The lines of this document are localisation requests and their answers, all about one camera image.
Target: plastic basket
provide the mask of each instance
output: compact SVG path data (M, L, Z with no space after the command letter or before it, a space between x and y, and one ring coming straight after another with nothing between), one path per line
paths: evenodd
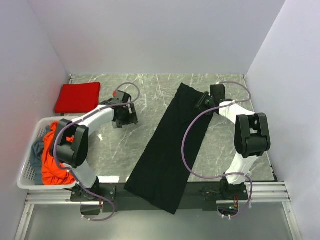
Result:
M33 132L31 144L33 144L36 139L42 136L45 132L46 126L50 125L55 121L59 121L61 119L72 120L76 118L76 116L54 116L54 117L47 117L41 119ZM30 152L31 152L31 145L28 149L28 153L26 154L26 158L24 160L23 168L21 170L21 174L18 178L17 185L21 189L29 189L29 190L60 190L60 189L68 189L73 188L76 185L76 182L69 185L35 185L35 170L30 165Z

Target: red folded towel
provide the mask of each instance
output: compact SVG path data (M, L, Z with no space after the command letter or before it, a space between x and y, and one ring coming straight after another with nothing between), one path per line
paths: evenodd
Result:
M99 104L100 82L64 84L56 102L56 114L88 113Z

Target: white wall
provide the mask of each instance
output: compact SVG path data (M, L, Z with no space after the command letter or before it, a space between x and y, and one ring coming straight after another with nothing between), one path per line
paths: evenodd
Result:
M68 75L27 0L0 1L0 239L13 239L27 191L17 187L37 121L53 115Z
M320 1L286 0L247 74L275 173L306 240L320 238Z
M72 74L246 74L285 0L29 2Z

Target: gray marble surface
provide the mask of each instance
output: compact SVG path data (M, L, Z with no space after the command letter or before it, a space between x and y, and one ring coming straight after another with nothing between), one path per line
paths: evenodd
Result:
M100 102L108 100L115 88L124 82L133 82L140 88L140 98L135 103L138 125L127 125L123 129L113 129L105 124L89 138L87 161L97 176L111 177L114 181L125 182L133 171L149 140L153 136L168 105L175 96L180 83L189 85L200 92L208 91L210 84L235 81L245 84L243 75L220 74L99 74L73 75L72 84L100 82ZM131 86L124 90L137 95ZM227 98L242 100L247 92L235 84L226 85ZM252 103L242 103L242 107L252 111ZM214 115L209 125L193 171L204 176L223 174L235 156L235 125L224 117ZM252 180L273 181L273 170L267 154L252 166ZM205 181L192 174L189 182Z

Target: black cloth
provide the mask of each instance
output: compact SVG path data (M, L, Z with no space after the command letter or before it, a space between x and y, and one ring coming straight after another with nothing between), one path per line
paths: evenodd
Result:
M184 134L201 112L195 108L203 93L181 83L174 99L146 146L124 189L152 205L175 214L186 188L189 171L181 156ZM202 116L185 141L184 155L193 167L211 116Z

